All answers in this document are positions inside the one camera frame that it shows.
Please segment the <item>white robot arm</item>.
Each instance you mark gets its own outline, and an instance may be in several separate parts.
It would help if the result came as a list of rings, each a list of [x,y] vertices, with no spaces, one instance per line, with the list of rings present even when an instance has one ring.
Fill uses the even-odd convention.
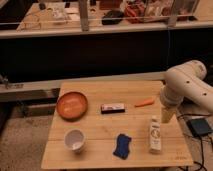
[[[199,60],[191,60],[169,68],[164,73],[165,85],[160,90],[160,101],[166,110],[161,122],[168,123],[172,110],[177,108],[184,98],[187,98],[213,114],[213,87],[205,83],[207,69]]]

